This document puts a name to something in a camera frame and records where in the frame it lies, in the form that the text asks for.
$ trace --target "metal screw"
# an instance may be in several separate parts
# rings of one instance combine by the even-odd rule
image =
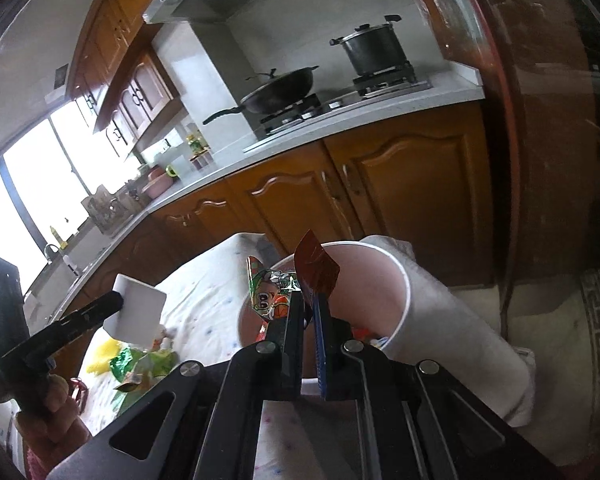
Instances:
[[[198,363],[183,363],[180,365],[180,374],[185,377],[193,377],[200,373],[200,365]]]
[[[349,339],[343,346],[347,352],[357,354],[358,352],[363,351],[365,344],[357,339]]]
[[[273,354],[276,348],[276,344],[273,341],[260,341],[256,345],[256,352],[258,354]]]
[[[427,375],[435,375],[440,371],[440,365],[431,359],[421,362],[418,368],[423,374]]]

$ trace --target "dish soap bottle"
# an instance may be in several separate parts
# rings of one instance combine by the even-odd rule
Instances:
[[[56,231],[52,225],[49,226],[49,229],[51,229],[51,234],[58,242],[60,249],[64,251],[66,249],[68,243],[65,242],[64,240],[62,240],[62,237],[58,234],[58,231]]]

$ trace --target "wok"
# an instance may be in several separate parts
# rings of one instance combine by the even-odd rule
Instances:
[[[308,66],[285,74],[274,76],[276,69],[269,72],[269,80],[264,85],[243,97],[240,105],[220,110],[206,118],[202,124],[228,114],[239,114],[245,110],[255,114],[270,115],[292,105],[305,97],[314,85],[313,71],[317,66]]]

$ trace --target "kitchen counter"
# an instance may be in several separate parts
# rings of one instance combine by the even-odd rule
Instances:
[[[482,81],[478,71],[465,65],[450,62],[449,70],[430,74],[429,80],[432,85],[430,89],[386,99],[343,112],[317,123],[290,129],[284,135],[249,150],[247,153],[243,152],[243,149],[253,144],[253,136],[245,137],[225,149],[215,152],[213,154],[214,160],[209,165],[196,171],[189,178],[175,182],[165,193],[151,202],[144,211],[138,213],[122,226],[112,238],[109,247],[87,267],[84,274],[72,285],[64,301],[51,317],[50,322],[62,316],[62,313],[88,279],[93,276],[100,264],[142,220],[161,207],[174,202],[174,200],[231,173],[314,140],[395,116],[484,98]]]

